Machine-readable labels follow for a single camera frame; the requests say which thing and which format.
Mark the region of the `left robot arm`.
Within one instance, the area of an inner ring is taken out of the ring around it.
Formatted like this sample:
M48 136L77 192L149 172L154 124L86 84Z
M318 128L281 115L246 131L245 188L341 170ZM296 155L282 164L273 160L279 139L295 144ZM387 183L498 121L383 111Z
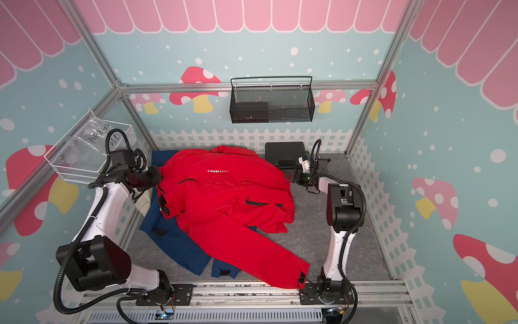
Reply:
M164 271L134 265L127 252L116 243L115 232L125 202L131 194L143 193L160 180L159 170L147 167L141 150L123 148L108 154L101 174L89 184L89 188L95 190L95 198L85 223L74 240L56 252L60 269L53 289L53 303L57 311L66 315L79 313L118 294L157 305L173 298L173 288ZM71 308L62 300L66 279L78 292L105 288L110 292Z

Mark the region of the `red jacket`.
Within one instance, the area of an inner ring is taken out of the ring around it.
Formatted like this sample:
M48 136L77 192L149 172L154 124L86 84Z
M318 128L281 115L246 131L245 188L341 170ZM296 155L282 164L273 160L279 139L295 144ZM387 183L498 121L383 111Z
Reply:
M179 151L159 171L164 218L206 254L270 286L301 289L310 265L266 237L295 220L291 183L255 152L219 146Z

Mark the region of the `navy blue jacket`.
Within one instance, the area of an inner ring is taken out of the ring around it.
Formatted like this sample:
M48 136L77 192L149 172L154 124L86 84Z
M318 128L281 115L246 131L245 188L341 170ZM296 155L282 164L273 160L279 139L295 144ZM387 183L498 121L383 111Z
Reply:
M152 166L162 167L179 151L152 151ZM176 219L166 220L163 217L158 201L157 189L151 193L151 206L147 211L140 230L145 232L150 239L173 261L195 275L202 275L209 261L213 260L206 254L185 232L179 229ZM224 276L235 279L241 270L218 259L213 260L211 276L220 278Z

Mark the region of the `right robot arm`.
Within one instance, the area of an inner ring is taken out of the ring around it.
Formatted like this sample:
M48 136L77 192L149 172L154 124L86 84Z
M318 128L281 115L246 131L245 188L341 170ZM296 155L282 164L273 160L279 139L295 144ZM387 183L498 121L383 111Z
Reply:
M298 169L290 172L291 182L326 194L326 221L330 227L329 251L321 274L311 282L299 279L299 299L303 305L343 305L358 303L355 286L346 276L352 241L366 218L366 197L358 184L342 180L327 171L328 159L299 157Z

